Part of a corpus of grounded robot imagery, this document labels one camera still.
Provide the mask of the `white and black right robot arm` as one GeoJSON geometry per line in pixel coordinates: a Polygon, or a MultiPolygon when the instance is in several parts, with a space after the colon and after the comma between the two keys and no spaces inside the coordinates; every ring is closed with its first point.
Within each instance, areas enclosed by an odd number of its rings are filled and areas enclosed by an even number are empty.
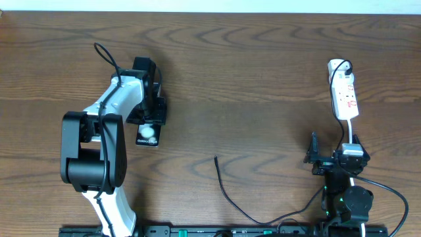
{"type": "Polygon", "coordinates": [[[321,236],[364,236],[374,195],[355,185],[353,179],[367,166],[370,156],[354,135],[351,143],[340,145],[331,156],[319,153],[318,138],[311,135],[304,158],[313,165],[312,174],[324,177],[322,208],[326,220],[317,224],[321,236]]]}

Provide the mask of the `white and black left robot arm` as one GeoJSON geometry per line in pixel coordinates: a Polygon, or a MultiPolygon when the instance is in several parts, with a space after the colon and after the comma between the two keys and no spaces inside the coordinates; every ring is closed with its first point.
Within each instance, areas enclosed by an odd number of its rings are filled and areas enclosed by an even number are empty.
{"type": "Polygon", "coordinates": [[[62,227],[59,236],[142,236],[123,182],[128,159],[124,127],[137,125],[136,145],[158,147],[166,123],[161,72],[148,57],[136,57],[131,69],[118,68],[104,94],[83,111],[62,119],[62,181],[93,206],[99,227],[62,227]]]}

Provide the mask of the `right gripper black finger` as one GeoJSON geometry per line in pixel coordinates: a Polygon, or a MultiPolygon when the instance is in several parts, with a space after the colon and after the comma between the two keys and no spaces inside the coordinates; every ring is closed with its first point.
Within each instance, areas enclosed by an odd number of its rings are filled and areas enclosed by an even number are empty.
{"type": "Polygon", "coordinates": [[[309,148],[307,149],[305,158],[303,160],[304,163],[315,163],[319,159],[319,149],[318,149],[318,137],[316,132],[311,134],[311,141],[309,148]]]}
{"type": "Polygon", "coordinates": [[[365,150],[356,134],[352,136],[353,151],[356,155],[363,155],[365,150]]]}

